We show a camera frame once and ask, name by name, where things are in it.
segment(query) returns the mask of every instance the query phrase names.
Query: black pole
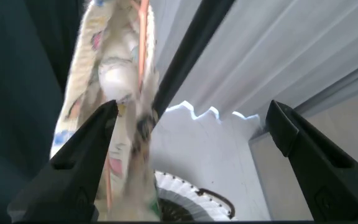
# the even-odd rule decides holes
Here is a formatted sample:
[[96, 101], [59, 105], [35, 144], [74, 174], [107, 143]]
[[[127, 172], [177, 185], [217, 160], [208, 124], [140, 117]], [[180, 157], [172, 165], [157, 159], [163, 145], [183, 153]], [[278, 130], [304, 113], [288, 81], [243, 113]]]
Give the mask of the black pole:
[[159, 118], [203, 53], [235, 0], [203, 0], [160, 84], [153, 107]]

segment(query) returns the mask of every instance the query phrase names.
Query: wall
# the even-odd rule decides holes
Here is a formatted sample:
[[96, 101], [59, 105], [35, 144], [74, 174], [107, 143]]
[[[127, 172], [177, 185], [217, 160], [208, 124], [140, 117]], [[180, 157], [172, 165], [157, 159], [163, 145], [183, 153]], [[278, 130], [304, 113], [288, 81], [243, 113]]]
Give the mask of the wall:
[[[358, 162], [358, 95], [307, 119]], [[250, 147], [272, 220], [312, 220], [291, 165], [270, 135]]]

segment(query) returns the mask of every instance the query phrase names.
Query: brown handle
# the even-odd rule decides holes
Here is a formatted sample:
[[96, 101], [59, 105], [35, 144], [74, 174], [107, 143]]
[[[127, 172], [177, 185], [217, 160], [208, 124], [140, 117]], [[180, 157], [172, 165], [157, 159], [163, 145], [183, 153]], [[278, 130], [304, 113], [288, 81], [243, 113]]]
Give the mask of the brown handle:
[[229, 214], [227, 215], [230, 219], [232, 219], [234, 217], [234, 215], [236, 214], [236, 209], [234, 208], [234, 205], [227, 198], [223, 197], [222, 195], [219, 195], [218, 193], [215, 193], [208, 189], [198, 189], [198, 191], [196, 193], [198, 196], [201, 196], [204, 193], [206, 193], [206, 194], [212, 195], [213, 197], [216, 197], [219, 200], [221, 200], [222, 202], [224, 202], [227, 206], [230, 207]]

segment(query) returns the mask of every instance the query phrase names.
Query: dark blue fabric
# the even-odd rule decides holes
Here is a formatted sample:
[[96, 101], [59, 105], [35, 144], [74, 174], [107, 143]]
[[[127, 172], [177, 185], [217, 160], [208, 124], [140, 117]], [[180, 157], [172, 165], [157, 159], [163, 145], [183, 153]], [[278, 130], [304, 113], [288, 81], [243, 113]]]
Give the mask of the dark blue fabric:
[[81, 4], [0, 0], [0, 223], [47, 163]]

